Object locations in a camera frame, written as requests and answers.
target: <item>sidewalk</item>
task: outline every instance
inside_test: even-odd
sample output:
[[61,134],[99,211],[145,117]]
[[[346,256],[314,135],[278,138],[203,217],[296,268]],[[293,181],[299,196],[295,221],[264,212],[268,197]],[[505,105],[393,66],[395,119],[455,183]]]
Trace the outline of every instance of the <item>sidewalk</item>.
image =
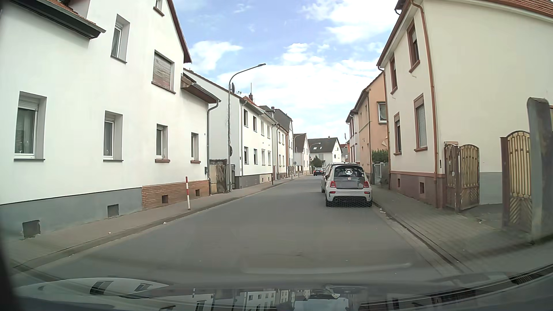
[[553,261],[553,242],[530,245],[523,235],[378,186],[373,195],[376,206],[460,272],[525,272]]
[[213,194],[194,199],[190,201],[190,211],[187,210],[186,201],[183,201],[160,208],[137,211],[132,214],[47,232],[31,239],[5,241],[3,243],[4,255],[9,259],[10,268],[15,268],[19,272],[27,271],[289,181],[291,181],[290,178],[284,178],[275,180],[274,185],[264,183],[243,189],[235,189],[230,193]]

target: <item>asphalt road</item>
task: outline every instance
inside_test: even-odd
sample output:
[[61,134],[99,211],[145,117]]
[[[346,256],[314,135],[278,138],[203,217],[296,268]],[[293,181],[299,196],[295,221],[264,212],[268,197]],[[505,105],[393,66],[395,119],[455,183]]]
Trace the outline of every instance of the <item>asphalt road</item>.
[[[325,207],[304,177],[39,267],[163,283],[423,281],[440,274],[377,207]],[[41,282],[19,273],[15,285]]]

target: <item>white car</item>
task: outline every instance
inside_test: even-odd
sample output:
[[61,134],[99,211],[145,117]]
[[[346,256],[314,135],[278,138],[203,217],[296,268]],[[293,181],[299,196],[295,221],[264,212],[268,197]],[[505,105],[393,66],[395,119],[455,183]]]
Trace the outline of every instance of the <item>white car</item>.
[[326,206],[373,205],[373,189],[360,165],[334,165],[325,178]]

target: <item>lamp post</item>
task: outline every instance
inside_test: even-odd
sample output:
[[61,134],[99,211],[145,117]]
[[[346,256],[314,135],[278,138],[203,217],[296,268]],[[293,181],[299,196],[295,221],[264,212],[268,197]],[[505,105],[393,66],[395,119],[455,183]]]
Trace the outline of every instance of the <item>lamp post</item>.
[[239,71],[237,73],[235,73],[231,79],[228,81],[228,107],[227,107],[227,123],[228,123],[228,148],[227,148],[227,154],[228,154],[228,158],[227,158],[227,171],[228,171],[228,192],[231,192],[232,191],[232,174],[231,174],[231,83],[232,83],[232,79],[237,75],[237,74],[241,74],[243,73],[244,71],[248,71],[250,69],[254,69],[254,68],[257,68],[257,67],[261,67],[261,66],[265,66],[266,64],[259,64],[257,66],[254,66],[254,67],[251,67],[251,68],[248,68],[248,69],[245,69],[245,70],[242,70],[242,71]]

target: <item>blue sky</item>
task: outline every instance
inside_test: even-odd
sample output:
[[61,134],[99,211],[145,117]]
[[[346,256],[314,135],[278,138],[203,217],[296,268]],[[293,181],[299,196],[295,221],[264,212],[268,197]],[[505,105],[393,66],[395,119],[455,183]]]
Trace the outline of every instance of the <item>blue sky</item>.
[[295,133],[338,137],[397,20],[397,0],[174,0],[200,75],[294,120]]

